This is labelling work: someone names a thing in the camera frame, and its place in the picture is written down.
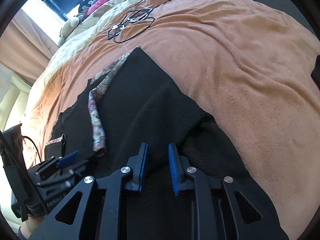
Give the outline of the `person's left hand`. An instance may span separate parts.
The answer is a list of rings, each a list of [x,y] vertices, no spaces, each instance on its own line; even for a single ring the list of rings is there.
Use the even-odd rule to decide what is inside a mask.
[[[30,216],[27,220],[23,221],[20,226],[20,232],[26,239],[35,231],[39,224],[45,219],[45,217]]]

